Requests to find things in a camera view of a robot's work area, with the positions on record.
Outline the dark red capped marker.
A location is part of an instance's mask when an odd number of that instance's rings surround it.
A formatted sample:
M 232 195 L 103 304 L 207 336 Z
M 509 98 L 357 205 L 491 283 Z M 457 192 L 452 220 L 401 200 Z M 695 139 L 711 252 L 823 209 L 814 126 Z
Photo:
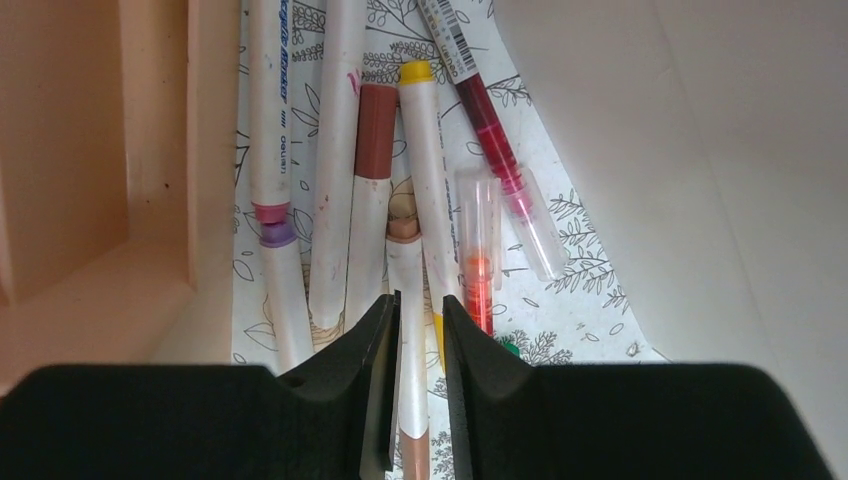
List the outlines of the dark red capped marker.
M 382 294 L 385 236 L 398 92 L 365 84 L 360 91 L 354 163 L 345 330 Z

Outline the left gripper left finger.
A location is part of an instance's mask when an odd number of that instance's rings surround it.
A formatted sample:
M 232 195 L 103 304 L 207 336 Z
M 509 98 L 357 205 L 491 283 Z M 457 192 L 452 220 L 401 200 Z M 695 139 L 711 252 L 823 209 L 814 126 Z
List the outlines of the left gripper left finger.
M 381 479 L 400 300 L 283 375 L 260 365 L 39 368 L 1 401 L 5 479 Z

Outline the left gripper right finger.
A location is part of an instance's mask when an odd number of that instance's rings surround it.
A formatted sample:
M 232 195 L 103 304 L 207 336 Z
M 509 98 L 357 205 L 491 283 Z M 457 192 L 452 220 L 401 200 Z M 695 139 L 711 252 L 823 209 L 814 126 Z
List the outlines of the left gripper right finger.
M 828 479 L 783 389 L 740 364 L 531 366 L 444 301 L 460 479 Z

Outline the white three-drawer cabinet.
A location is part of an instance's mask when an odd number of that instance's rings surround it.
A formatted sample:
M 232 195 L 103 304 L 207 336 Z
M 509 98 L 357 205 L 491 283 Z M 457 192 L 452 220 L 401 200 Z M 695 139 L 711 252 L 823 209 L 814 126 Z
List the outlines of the white three-drawer cabinet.
M 847 475 L 847 5 L 499 1 L 648 342 L 772 375 Z

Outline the yellow capped white marker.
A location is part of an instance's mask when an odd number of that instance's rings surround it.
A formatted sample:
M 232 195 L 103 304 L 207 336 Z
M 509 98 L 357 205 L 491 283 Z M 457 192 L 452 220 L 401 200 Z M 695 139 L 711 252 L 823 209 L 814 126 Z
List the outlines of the yellow capped white marker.
M 417 216 L 440 363 L 445 363 L 443 298 L 462 294 L 453 209 L 439 122 L 437 83 L 427 61 L 400 68 L 400 109 L 409 153 Z

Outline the brown capped white marker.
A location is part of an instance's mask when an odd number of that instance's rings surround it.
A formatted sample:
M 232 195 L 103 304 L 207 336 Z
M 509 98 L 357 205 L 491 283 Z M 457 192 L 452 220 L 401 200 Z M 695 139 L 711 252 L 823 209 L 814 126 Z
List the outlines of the brown capped white marker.
M 426 316 L 422 242 L 418 221 L 388 222 L 386 254 L 389 287 L 400 300 L 398 427 L 403 477 L 430 477 L 427 399 Z

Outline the purple capped white marker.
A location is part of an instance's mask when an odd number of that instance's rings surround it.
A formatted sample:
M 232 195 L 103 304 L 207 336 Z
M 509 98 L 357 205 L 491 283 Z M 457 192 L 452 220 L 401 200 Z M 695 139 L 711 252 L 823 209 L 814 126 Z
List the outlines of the purple capped white marker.
M 314 354 L 298 236 L 286 222 L 261 224 L 260 246 L 281 373 Z

